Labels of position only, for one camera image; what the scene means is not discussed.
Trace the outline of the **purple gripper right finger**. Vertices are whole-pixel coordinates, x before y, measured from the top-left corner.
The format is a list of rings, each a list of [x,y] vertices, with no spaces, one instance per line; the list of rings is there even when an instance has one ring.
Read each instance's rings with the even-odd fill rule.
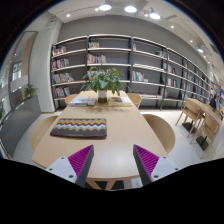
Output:
[[[179,170],[169,157],[159,157],[136,144],[133,145],[133,156],[143,185],[148,185]]]

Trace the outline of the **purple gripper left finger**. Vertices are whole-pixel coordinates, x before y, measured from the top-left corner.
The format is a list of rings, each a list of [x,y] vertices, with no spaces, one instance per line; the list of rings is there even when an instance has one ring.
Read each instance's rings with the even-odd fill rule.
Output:
[[[60,156],[47,168],[47,171],[84,187],[93,156],[94,146],[89,145],[69,157]]]

